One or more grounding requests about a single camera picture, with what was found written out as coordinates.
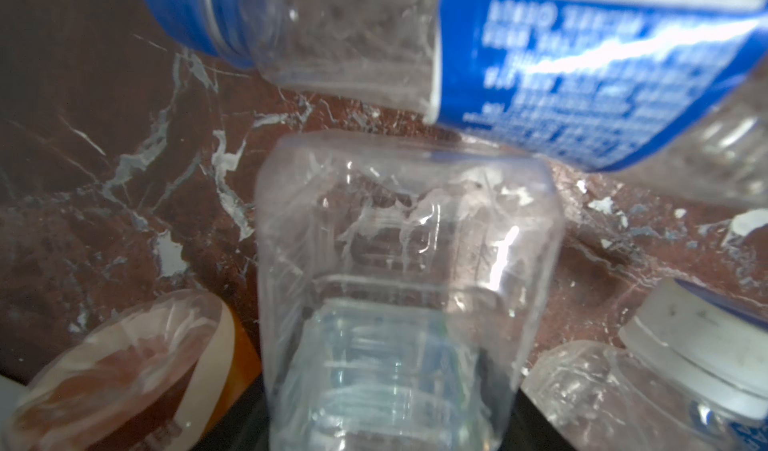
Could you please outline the green white label clear bottle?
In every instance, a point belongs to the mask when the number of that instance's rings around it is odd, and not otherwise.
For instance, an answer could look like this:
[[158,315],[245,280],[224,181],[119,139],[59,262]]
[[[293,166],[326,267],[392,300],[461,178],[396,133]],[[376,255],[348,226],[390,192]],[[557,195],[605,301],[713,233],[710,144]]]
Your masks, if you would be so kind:
[[549,166],[326,130],[254,197],[270,448],[498,449],[565,231]]

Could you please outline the brown label bottle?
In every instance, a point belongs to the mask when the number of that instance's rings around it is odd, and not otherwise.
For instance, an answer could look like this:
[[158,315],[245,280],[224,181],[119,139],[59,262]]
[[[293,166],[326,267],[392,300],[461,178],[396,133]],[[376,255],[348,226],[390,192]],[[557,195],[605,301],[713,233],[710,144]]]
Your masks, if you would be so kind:
[[190,450],[262,373],[237,315],[184,289],[130,308],[59,355],[2,432],[7,450]]

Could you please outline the blue cap water bottle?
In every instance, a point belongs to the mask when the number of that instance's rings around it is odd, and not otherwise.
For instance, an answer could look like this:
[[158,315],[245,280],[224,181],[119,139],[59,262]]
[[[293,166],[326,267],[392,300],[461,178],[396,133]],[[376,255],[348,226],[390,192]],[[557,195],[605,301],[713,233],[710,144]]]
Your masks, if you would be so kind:
[[276,86],[584,172],[767,204],[767,0],[145,0]]

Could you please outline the clear bottle white cap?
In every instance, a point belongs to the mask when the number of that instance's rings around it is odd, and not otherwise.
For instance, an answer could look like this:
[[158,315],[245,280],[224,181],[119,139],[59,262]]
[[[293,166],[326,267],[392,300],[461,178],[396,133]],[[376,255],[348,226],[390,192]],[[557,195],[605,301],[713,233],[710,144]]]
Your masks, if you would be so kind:
[[536,361],[525,395],[578,450],[763,450],[767,321],[680,279],[650,292],[620,345],[577,340]]

